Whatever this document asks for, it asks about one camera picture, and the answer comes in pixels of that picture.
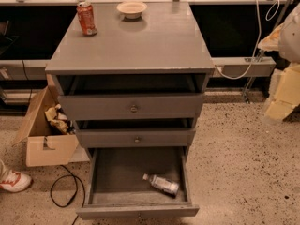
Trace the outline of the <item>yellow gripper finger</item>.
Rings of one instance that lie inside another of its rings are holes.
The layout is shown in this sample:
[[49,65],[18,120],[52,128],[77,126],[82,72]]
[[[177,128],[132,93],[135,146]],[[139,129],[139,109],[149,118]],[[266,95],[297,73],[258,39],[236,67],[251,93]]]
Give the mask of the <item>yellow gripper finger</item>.
[[282,121],[299,105],[300,64],[290,64],[284,70],[275,69],[263,115],[273,121]]
[[258,48],[266,52],[278,51],[279,50],[279,38],[283,24],[277,26],[267,37],[262,39]]

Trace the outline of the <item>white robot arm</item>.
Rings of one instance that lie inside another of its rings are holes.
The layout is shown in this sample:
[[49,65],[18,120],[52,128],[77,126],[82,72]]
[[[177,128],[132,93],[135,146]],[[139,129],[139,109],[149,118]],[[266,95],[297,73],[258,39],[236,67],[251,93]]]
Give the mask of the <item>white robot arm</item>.
[[300,105],[300,4],[259,42],[258,48],[278,51],[289,62],[283,71],[274,70],[263,112],[269,121],[282,121]]

